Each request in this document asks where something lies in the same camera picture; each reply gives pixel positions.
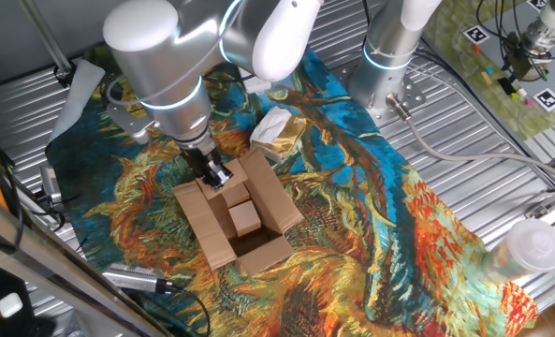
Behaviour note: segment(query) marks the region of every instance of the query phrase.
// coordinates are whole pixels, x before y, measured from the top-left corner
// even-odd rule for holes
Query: white tissue
[[[85,108],[90,100],[102,77],[105,76],[105,71],[101,67],[95,66],[88,61],[78,60],[76,63],[77,70],[71,82],[69,96],[52,129],[49,143],[79,120],[83,108]]]
[[[287,121],[292,117],[292,114],[285,109],[273,108],[267,112],[267,115],[256,126],[255,130],[250,136],[250,141],[256,141],[266,144],[271,144],[279,137],[284,131]]]

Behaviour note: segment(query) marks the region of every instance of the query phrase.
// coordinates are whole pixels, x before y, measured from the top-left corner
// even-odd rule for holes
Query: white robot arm
[[[222,187],[231,172],[211,137],[212,106],[201,75],[225,59],[263,80],[284,79],[302,58],[322,3],[197,0],[176,9],[165,0],[130,0],[119,5],[105,20],[103,37],[149,117],[135,119],[117,104],[108,105],[109,116],[138,142],[148,141],[146,127],[155,125],[175,139],[199,178]],[[217,51],[209,53],[220,37]],[[184,74],[189,75],[177,81]]]

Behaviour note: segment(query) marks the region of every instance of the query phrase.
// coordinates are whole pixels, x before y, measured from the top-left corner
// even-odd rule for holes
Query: small wooden block
[[[256,212],[252,201],[247,201],[229,209],[231,219],[238,232],[238,237],[242,237],[260,228],[260,218]]]
[[[227,204],[228,208],[237,206],[245,201],[250,200],[250,194],[244,186],[243,183],[238,183],[237,185],[223,191],[221,193],[225,203]]]
[[[491,79],[489,78],[489,75],[485,71],[481,72],[481,76],[483,76],[483,80],[485,80],[485,83],[487,85],[492,84]]]

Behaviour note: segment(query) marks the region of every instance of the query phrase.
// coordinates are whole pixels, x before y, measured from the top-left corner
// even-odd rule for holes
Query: gray cable
[[[116,105],[120,105],[120,106],[128,106],[128,105],[132,105],[132,104],[139,104],[142,101],[147,101],[147,100],[151,100],[153,98],[157,98],[160,95],[162,95],[162,94],[166,93],[167,91],[171,90],[171,88],[173,88],[174,86],[179,84],[186,77],[190,76],[194,71],[196,71],[198,69],[198,67],[200,65],[202,65],[202,63],[204,63],[204,61],[206,61],[206,59],[209,56],[211,56],[211,54],[217,49],[217,46],[221,42],[221,39],[223,39],[223,36],[225,35],[225,33],[229,30],[229,28],[231,28],[231,26],[233,25],[233,22],[235,22],[236,19],[238,18],[238,16],[240,15],[241,9],[246,5],[246,3],[248,3],[248,0],[241,0],[241,3],[238,6],[238,9],[233,13],[233,15],[231,16],[231,20],[227,24],[225,30],[223,31],[223,33],[221,33],[219,38],[217,38],[217,41],[214,43],[212,48],[209,49],[209,51],[200,59],[200,61],[198,61],[194,66],[192,66],[192,68],[190,68],[190,70],[188,70],[185,74],[183,74],[180,78],[178,78],[172,84],[167,86],[165,89],[157,92],[156,94],[148,95],[146,97],[139,98],[139,99],[132,100],[132,101],[122,101],[122,100],[117,100],[117,99],[113,98],[110,95],[110,89],[112,89],[115,85],[117,85],[117,83],[119,83],[119,81],[121,81],[124,78],[124,75],[122,74],[121,76],[118,76],[115,80],[113,80],[111,83],[109,83],[109,86],[107,86],[107,88],[105,90],[105,92],[106,92],[105,95],[107,96],[107,99],[109,100],[109,102],[111,102],[113,104],[116,104]]]
[[[475,154],[475,155],[449,155],[449,154],[442,154],[437,152],[437,150],[433,149],[427,142],[420,136],[418,130],[416,130],[415,123],[411,119],[406,121],[406,124],[410,128],[410,131],[415,135],[416,140],[420,143],[420,145],[425,148],[425,150],[440,159],[449,160],[449,161],[472,161],[472,160],[485,160],[485,159],[494,159],[494,158],[503,158],[503,159],[513,159],[518,160],[523,163],[535,165],[540,169],[547,171],[555,176],[555,168],[551,167],[550,165],[544,164],[538,160],[532,159],[530,157],[520,155],[520,154]]]
[[[457,95],[459,95],[460,97],[462,97],[462,99],[464,99],[464,101],[466,101],[477,113],[479,113],[479,115],[481,114],[481,112],[479,111],[479,109],[477,109],[477,108],[473,105],[473,103],[472,103],[472,102],[471,102],[460,90],[458,90],[457,88],[455,88],[455,84],[452,85],[452,84],[448,83],[447,81],[445,81],[444,79],[439,78],[439,77],[437,76],[437,74],[434,74],[434,73],[431,73],[431,72],[427,71],[427,69],[424,69],[424,68],[423,68],[423,66],[425,66],[425,65],[417,66],[417,67],[408,66],[408,68],[411,69],[411,72],[416,72],[416,73],[425,75],[425,76],[429,77],[430,79],[439,81],[440,83],[442,83],[443,85],[445,85],[447,88],[453,90]],[[509,139],[507,139],[500,131],[498,131],[497,128],[495,128],[495,127],[487,120],[487,118],[484,118],[484,120],[485,120],[485,122],[486,122],[493,130],[495,130],[495,132],[498,134],[498,136],[500,136],[500,137],[501,137],[503,140],[505,140],[507,143],[512,144],[512,142],[511,142]],[[521,157],[521,158],[529,158],[529,159],[531,159],[530,157],[528,157],[528,156],[526,156],[526,155],[524,155],[524,154],[513,154],[513,155],[517,155],[517,156],[519,156],[519,157]],[[547,169],[547,168],[541,167],[540,165],[536,165],[538,168],[540,168],[540,169],[543,170],[543,173],[544,173],[544,174],[553,173],[553,175],[555,175],[555,173],[554,173],[555,168],[553,168],[553,167],[550,166],[550,165],[546,165],[546,164],[544,164],[544,163],[541,163],[541,162],[539,162],[539,161],[536,161],[536,162],[539,163],[539,164],[541,164],[541,165],[545,165],[545,166],[548,167],[548,168],[551,168],[551,170],[549,170],[549,169]]]

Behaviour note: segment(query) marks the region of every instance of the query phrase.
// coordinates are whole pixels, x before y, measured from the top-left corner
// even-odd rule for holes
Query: colorful painted cloth
[[[104,49],[87,58],[117,71]],[[208,76],[233,80],[236,71],[219,65]],[[306,218],[286,233],[296,253],[256,275],[233,263],[211,271],[171,192],[194,179],[179,148],[153,128],[152,142],[136,144],[97,92],[48,149],[63,195],[80,195],[67,216],[78,238],[88,238],[83,249],[97,268],[121,262],[162,271],[206,303],[213,336],[512,336],[535,318],[518,286],[487,281],[483,242],[311,51],[264,95],[247,95],[237,83],[206,85],[226,161],[249,150],[272,107],[308,119],[297,149],[273,166]],[[133,99],[122,86],[124,99]],[[188,298],[147,294],[142,304],[181,334],[206,329]]]

